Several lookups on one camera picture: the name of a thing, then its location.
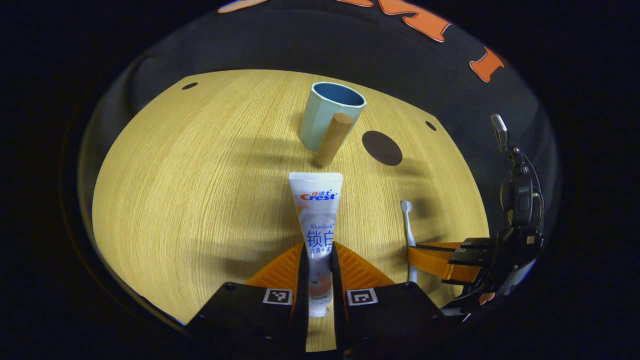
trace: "dark circular hole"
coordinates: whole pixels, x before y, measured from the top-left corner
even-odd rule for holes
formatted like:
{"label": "dark circular hole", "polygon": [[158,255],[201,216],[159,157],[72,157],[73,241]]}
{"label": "dark circular hole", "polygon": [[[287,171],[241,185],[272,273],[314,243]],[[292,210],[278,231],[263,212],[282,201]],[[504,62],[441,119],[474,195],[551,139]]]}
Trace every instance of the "dark circular hole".
{"label": "dark circular hole", "polygon": [[429,127],[431,128],[431,130],[433,130],[433,131],[438,131],[438,130],[436,129],[436,127],[435,127],[432,123],[430,123],[430,122],[428,122],[428,121],[425,121],[424,123],[425,123],[425,124],[427,124],[427,126],[429,126]]}
{"label": "dark circular hole", "polygon": [[385,165],[395,166],[402,162],[402,150],[393,139],[378,131],[367,131],[362,135],[362,145],[369,155]]}
{"label": "dark circular hole", "polygon": [[187,84],[187,85],[184,85],[184,86],[182,87],[182,89],[183,89],[183,90],[187,90],[187,89],[193,88],[193,87],[194,87],[194,86],[196,86],[197,84],[198,84],[198,83],[191,83],[191,84]]}

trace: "wooden cup handle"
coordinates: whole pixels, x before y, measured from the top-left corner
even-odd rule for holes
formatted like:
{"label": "wooden cup handle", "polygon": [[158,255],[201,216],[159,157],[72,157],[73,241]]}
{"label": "wooden cup handle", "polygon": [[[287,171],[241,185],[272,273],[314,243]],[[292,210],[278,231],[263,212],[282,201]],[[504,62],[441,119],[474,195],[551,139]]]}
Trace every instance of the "wooden cup handle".
{"label": "wooden cup handle", "polygon": [[349,129],[353,125],[353,118],[345,113],[333,114],[329,129],[324,134],[322,145],[320,145],[320,151],[318,152],[317,162],[321,166],[327,166],[332,161],[335,155],[342,145],[342,141],[347,137]]}

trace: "wooden table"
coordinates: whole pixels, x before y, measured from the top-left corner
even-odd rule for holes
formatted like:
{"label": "wooden table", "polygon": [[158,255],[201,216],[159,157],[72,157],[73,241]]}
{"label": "wooden table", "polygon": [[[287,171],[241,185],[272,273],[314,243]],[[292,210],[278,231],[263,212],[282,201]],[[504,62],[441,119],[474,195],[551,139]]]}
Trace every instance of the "wooden table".
{"label": "wooden table", "polygon": [[[298,139],[317,81],[350,86],[369,103],[324,169]],[[369,155],[361,139],[370,130],[395,140],[399,165]],[[223,282],[245,282],[303,241],[287,176],[319,171],[344,175],[335,241],[396,282],[407,276],[402,199],[413,203],[416,241],[489,235],[467,164],[430,114],[325,76],[230,70],[179,81],[122,131],[95,187],[98,249],[134,291],[187,323]],[[419,284],[438,306],[460,292],[424,273]],[[333,316],[310,319],[307,351],[333,348]]]}

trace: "light blue cup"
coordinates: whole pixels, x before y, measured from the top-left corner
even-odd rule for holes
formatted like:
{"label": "light blue cup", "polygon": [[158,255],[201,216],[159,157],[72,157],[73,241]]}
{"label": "light blue cup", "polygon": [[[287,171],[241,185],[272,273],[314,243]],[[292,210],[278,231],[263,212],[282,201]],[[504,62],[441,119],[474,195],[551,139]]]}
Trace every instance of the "light blue cup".
{"label": "light blue cup", "polygon": [[365,106],[364,96],[352,88],[326,81],[313,84],[302,116],[300,140],[308,149],[320,151],[324,134],[335,113],[345,113],[353,118],[353,125],[347,133],[349,136]]}

